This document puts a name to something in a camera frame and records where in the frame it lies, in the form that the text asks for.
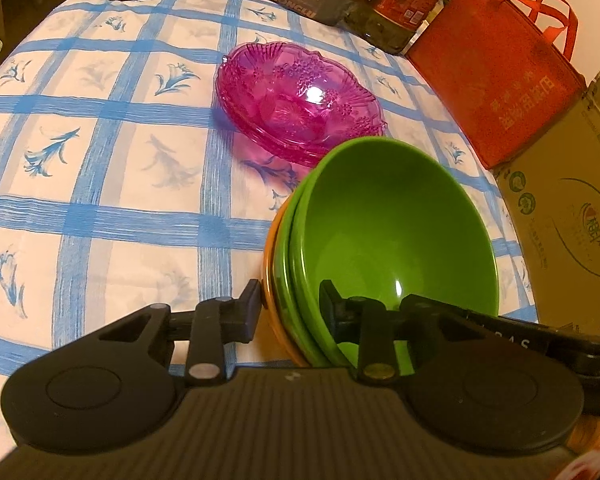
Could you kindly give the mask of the person's right hand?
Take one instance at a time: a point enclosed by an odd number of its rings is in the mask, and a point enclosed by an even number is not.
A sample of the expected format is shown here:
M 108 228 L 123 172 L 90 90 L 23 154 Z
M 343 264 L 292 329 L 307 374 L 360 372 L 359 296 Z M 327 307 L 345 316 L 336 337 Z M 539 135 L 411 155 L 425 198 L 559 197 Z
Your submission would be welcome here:
M 582 415 L 574 426 L 567 441 L 567 448 L 584 454 L 600 446 L 600 417 Z

